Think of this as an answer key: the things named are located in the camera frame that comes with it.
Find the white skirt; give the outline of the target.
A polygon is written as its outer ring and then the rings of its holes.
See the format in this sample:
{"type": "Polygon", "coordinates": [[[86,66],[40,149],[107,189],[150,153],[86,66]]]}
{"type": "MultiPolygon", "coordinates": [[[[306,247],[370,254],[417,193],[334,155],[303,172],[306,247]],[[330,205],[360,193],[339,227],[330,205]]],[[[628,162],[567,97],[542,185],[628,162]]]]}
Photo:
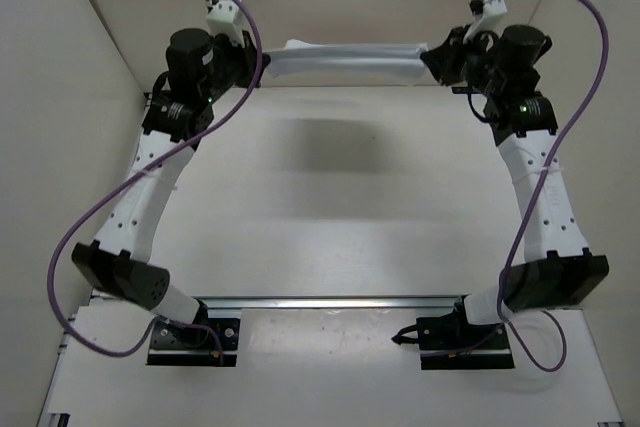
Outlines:
{"type": "Polygon", "coordinates": [[[341,71],[389,74],[409,85],[427,71],[421,59],[429,51],[418,44],[312,44],[290,39],[281,49],[265,53],[271,77],[308,72],[341,71]]]}

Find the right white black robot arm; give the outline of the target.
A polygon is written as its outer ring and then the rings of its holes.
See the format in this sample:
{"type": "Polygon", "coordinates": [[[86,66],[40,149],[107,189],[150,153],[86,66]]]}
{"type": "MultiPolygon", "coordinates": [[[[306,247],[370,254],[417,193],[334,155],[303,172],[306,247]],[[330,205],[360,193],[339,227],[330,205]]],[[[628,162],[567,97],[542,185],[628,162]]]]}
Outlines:
{"type": "Polygon", "coordinates": [[[482,119],[506,164],[521,224],[495,287],[471,294],[448,323],[449,338],[471,347],[484,325],[527,310],[581,303],[608,275],[578,227],[558,158],[560,139],[553,106],[537,88],[534,65],[551,47],[540,30],[512,25],[502,34],[452,29],[421,59],[442,85],[463,83],[486,99],[482,119]]]}

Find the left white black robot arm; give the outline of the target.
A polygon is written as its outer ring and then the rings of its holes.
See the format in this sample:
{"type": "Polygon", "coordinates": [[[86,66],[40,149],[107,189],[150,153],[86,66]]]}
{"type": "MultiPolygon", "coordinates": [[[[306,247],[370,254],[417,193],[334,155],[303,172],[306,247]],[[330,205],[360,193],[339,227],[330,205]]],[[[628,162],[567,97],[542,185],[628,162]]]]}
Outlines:
{"type": "Polygon", "coordinates": [[[199,134],[214,121],[214,103],[233,87],[248,88],[259,58],[247,31],[237,40],[198,28],[171,36],[168,69],[150,95],[129,184],[93,241],[72,252],[73,263],[95,289],[173,321],[174,332],[188,345],[206,339],[209,320],[198,300],[172,284],[168,270],[151,264],[153,240],[199,134]]]}

